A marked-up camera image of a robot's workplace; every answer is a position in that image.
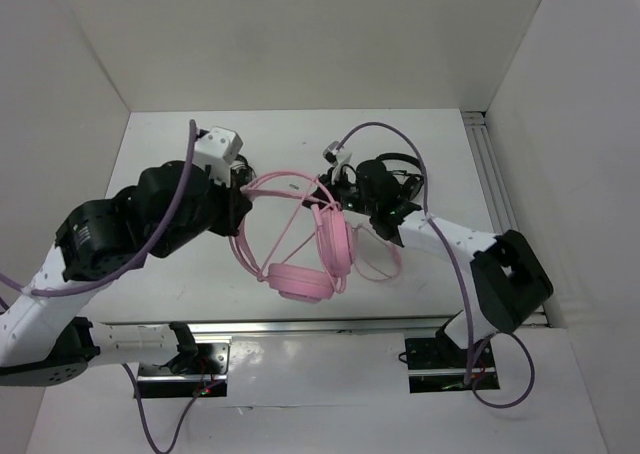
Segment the aluminium front rail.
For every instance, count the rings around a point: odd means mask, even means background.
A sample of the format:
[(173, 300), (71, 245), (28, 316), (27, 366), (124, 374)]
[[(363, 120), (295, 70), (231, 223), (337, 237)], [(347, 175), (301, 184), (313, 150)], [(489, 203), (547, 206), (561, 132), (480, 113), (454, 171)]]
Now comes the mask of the aluminium front rail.
[(382, 333), (437, 331), (445, 317), (380, 317), (337, 319), (255, 320), (229, 322), (191, 322), (195, 336), (258, 336), (315, 333)]

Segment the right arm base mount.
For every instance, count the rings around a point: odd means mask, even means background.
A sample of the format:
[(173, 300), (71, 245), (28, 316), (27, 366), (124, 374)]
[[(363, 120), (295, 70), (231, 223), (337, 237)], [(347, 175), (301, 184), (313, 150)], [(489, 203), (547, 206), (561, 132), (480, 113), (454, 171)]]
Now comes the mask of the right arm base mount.
[[(406, 338), (404, 351), (398, 360), (408, 369), (411, 393), (438, 393), (469, 391), (464, 383), (466, 353), (445, 353), (435, 337)], [(492, 346), (484, 348), (472, 372), (478, 379), (479, 390), (497, 390), (500, 387)]]

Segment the black headphones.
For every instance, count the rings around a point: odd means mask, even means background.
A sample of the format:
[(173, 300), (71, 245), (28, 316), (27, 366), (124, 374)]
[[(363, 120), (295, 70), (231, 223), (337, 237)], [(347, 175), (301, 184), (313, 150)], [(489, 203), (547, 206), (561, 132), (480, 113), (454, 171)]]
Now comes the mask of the black headphones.
[(238, 154), (231, 164), (232, 185), (240, 188), (250, 184), (256, 177), (256, 171), (249, 164), (247, 158), (242, 154)]
[(421, 173), (420, 163), (414, 156), (402, 153), (383, 153), (376, 157), (381, 162), (400, 162), (417, 169), (416, 173), (406, 169), (392, 169), (391, 173), (399, 180), (401, 197), (406, 201), (414, 201), (425, 185), (425, 177)]

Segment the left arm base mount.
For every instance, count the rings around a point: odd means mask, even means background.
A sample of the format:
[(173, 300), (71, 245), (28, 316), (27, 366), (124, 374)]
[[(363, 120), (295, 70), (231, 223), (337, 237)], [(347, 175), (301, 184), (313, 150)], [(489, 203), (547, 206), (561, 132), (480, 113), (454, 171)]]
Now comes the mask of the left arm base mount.
[(172, 371), (167, 366), (140, 364), (136, 384), (143, 399), (189, 399), (227, 395), (230, 337), (205, 337), (197, 341), (198, 354), (187, 367)]

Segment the aluminium side rail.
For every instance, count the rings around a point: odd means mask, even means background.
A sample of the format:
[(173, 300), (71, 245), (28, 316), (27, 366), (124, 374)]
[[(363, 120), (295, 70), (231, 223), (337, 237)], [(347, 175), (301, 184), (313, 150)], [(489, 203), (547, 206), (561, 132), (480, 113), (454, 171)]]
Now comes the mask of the aluminium side rail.
[(476, 165), (492, 226), (496, 232), (519, 226), (509, 199), (485, 116), (482, 112), (462, 111), (462, 121)]

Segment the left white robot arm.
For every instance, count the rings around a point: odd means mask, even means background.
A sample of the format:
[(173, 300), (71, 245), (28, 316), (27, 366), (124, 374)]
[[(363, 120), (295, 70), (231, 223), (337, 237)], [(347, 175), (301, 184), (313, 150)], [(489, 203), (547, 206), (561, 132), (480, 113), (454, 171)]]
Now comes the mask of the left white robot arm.
[(166, 258), (204, 232), (237, 236), (251, 201), (198, 167), (182, 182), (184, 166), (148, 168), (136, 184), (63, 221), (26, 293), (1, 315), (3, 386), (50, 387), (98, 365), (193, 368), (202, 352), (184, 322), (115, 326), (80, 314), (116, 273), (143, 268), (149, 256)]

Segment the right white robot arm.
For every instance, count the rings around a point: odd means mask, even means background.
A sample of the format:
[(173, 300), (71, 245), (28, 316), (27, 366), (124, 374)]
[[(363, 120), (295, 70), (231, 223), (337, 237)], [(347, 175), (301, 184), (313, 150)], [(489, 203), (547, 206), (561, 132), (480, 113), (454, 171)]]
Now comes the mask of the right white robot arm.
[(415, 201), (423, 176), (413, 183), (398, 176), (379, 159), (356, 168), (334, 166), (319, 176), (312, 201), (333, 198), (344, 210), (367, 216), (383, 240), (434, 255), (450, 262), (459, 277), (471, 277), (462, 312), (441, 328), (436, 343), (440, 361), (457, 366), (471, 345), (514, 333), (552, 295), (553, 285), (520, 232), (487, 233), (429, 214)]

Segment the left black headphones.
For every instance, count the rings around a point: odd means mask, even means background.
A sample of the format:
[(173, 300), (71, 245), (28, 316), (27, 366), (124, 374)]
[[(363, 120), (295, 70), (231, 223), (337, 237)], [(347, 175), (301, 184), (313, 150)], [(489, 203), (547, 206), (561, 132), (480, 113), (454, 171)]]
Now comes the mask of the left black headphones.
[(249, 164), (247, 158), (242, 154), (238, 154), (231, 164), (232, 185), (240, 188), (250, 184), (256, 177), (256, 171)]

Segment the right black headphones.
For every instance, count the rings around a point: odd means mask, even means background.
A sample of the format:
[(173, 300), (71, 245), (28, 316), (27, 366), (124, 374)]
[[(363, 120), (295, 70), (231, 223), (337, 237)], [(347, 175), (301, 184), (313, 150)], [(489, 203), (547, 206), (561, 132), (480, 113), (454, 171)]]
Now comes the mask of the right black headphones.
[(381, 162), (400, 162), (417, 169), (416, 173), (406, 169), (392, 169), (391, 173), (399, 180), (401, 197), (406, 201), (414, 201), (425, 185), (425, 177), (421, 173), (420, 163), (414, 156), (402, 153), (383, 153), (376, 157)]

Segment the pink headphones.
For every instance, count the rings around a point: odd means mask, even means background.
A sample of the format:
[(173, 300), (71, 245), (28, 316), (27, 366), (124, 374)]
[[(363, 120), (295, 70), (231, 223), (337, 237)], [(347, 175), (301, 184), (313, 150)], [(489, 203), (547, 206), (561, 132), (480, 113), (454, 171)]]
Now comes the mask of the pink headphones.
[[(285, 177), (305, 180), (308, 187), (303, 191), (273, 190), (265, 187), (269, 182)], [(346, 290), (355, 259), (353, 229), (345, 219), (337, 199), (317, 176), (291, 170), (273, 171), (256, 177), (241, 187), (240, 193), (251, 201), (264, 197), (296, 202), (296, 207), (264, 261), (259, 262), (254, 257), (244, 223), (240, 224), (237, 235), (229, 239), (231, 252), (246, 272), (257, 282), (264, 283), (277, 292), (280, 297), (292, 301), (317, 304)], [(313, 230), (288, 255), (275, 262), (273, 256), (305, 202), (310, 203)], [(320, 264), (318, 269), (291, 262), (309, 243), (315, 245)]]

